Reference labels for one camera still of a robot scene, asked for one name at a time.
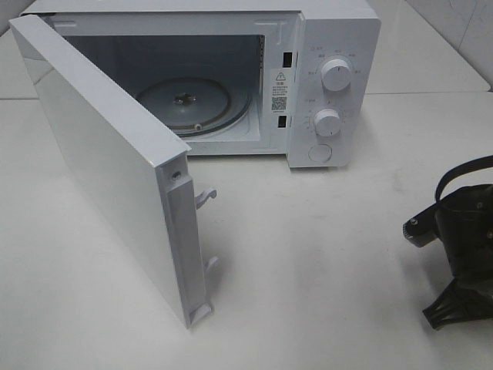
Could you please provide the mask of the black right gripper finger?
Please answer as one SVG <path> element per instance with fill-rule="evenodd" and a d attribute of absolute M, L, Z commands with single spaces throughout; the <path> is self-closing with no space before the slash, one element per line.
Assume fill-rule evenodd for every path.
<path fill-rule="evenodd" d="M 423 310 L 423 315 L 434 330 L 445 325 L 470 321 L 492 319 L 492 299 L 479 292 L 463 288 L 454 279 L 438 296 Z"/>

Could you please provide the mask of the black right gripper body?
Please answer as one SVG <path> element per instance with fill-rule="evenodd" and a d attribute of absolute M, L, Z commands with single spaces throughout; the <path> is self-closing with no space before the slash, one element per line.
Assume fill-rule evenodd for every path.
<path fill-rule="evenodd" d="M 434 216 L 458 284 L 492 292 L 492 185 L 461 187 L 438 202 Z"/>

